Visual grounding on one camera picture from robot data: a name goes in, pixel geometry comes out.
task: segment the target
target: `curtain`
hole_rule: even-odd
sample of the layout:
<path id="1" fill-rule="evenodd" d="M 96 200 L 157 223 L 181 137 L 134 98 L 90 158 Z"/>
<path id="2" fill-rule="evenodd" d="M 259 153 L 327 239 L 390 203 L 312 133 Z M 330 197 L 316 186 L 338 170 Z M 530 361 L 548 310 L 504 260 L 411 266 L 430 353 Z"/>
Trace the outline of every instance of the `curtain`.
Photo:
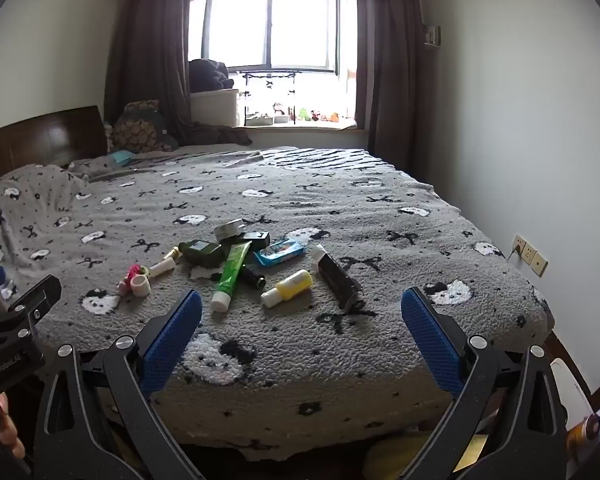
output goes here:
<path id="1" fill-rule="evenodd" d="M 125 0 L 109 56 L 105 118 L 115 123 L 126 104 L 160 99 L 169 133 L 181 146 L 250 144 L 242 128 L 193 123 L 189 100 L 191 0 Z"/>
<path id="2" fill-rule="evenodd" d="M 408 171 L 424 50 L 419 0 L 358 0 L 356 121 L 369 152 Z"/>

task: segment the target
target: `gray blanket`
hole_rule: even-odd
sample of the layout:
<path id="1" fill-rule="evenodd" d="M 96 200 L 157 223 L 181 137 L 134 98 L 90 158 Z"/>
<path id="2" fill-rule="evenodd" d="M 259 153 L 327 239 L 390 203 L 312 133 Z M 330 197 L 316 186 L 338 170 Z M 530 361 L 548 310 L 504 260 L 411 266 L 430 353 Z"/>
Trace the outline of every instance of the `gray blanket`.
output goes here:
<path id="1" fill-rule="evenodd" d="M 221 269 L 184 262 L 144 300 L 116 306 L 114 294 L 131 264 L 213 240 L 213 228 L 235 218 L 272 240 L 320 242 L 360 281 L 365 306 L 344 316 L 316 280 L 311 293 L 268 310 L 238 284 L 225 316 L 205 311 L 152 399 L 180 442 L 281 460 L 441 413 L 448 396 L 400 318 L 409 286 L 500 348 L 540 344 L 553 325 L 538 291 L 458 209 L 361 150 L 154 153 L 123 169 L 96 159 L 13 171 L 0 179 L 0 308 L 54 274 L 62 299 L 41 336 L 55 347 L 106 348 L 186 288 L 209 304 Z M 262 272 L 273 286 L 303 268 L 306 256 Z"/>

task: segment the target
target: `green tube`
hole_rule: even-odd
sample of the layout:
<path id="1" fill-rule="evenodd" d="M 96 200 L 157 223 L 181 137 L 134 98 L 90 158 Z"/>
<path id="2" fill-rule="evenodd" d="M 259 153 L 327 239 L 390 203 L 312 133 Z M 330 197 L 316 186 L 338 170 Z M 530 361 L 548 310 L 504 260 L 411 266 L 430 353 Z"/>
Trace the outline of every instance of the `green tube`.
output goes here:
<path id="1" fill-rule="evenodd" d="M 224 264 L 222 278 L 218 283 L 218 289 L 211 299 L 211 310 L 215 312 L 226 312 L 229 310 L 231 295 L 234 293 L 235 282 L 238 280 L 238 273 L 242 268 L 244 257 L 249 252 L 251 242 L 237 244 L 231 247 L 229 256 Z"/>

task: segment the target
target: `wooden headboard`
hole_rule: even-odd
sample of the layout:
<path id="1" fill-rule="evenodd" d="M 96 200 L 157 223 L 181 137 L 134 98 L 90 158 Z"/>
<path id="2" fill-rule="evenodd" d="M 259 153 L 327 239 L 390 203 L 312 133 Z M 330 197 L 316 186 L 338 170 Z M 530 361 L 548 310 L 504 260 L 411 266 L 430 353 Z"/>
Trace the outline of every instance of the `wooden headboard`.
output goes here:
<path id="1" fill-rule="evenodd" d="M 0 128 L 0 177 L 27 164 L 62 166 L 107 153 L 98 107 L 75 108 Z"/>

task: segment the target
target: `storage box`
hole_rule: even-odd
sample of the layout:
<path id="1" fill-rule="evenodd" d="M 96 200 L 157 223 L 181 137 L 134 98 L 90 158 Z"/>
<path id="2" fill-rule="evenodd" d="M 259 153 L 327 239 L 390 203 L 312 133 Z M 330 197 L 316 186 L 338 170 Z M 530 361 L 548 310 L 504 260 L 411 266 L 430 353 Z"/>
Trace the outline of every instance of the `storage box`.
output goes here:
<path id="1" fill-rule="evenodd" d="M 237 88 L 191 94 L 191 120 L 213 126 L 241 126 Z"/>

